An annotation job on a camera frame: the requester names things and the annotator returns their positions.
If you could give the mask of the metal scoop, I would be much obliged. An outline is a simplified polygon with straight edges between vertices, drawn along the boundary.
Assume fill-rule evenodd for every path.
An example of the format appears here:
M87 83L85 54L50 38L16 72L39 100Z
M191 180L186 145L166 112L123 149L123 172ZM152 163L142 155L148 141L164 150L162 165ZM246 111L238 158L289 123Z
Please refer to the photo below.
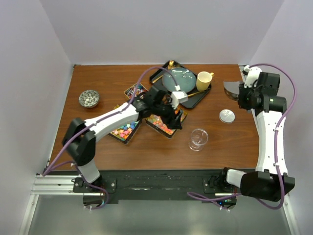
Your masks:
M224 93L231 100L238 101L240 94L239 86L243 84L244 84L243 81L224 82Z

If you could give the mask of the clear glass jar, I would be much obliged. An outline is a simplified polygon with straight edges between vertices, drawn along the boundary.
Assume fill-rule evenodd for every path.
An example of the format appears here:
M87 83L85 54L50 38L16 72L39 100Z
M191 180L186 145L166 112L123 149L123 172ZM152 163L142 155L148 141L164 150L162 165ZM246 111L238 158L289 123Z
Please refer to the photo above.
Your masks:
M201 151L208 142L208 133L201 128L197 128L191 132L189 148L193 151Z

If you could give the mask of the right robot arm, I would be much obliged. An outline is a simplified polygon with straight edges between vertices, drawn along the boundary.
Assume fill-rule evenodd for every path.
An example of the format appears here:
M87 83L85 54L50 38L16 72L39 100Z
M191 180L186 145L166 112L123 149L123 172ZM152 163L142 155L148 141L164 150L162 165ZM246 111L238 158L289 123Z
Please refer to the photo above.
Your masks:
M223 192L237 187L241 194L261 201L281 201L295 186L284 157L284 124L287 100L278 96L280 76L259 68L246 71L243 82L224 83L225 93L250 110L259 136L259 155L254 172L224 168L218 180Z

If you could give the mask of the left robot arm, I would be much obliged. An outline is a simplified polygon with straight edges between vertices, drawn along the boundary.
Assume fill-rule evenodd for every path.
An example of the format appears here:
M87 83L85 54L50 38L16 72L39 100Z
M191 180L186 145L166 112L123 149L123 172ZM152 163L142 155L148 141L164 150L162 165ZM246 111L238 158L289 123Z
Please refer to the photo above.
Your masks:
M179 86L171 94L151 87L146 93L132 95L128 102L101 116L86 120L74 119L64 136L63 148L85 179L85 188L96 192L102 185L102 177L94 161L96 143L99 140L122 125L150 115L159 116L169 129L181 129L183 111L178 106L187 99L187 93L181 91Z

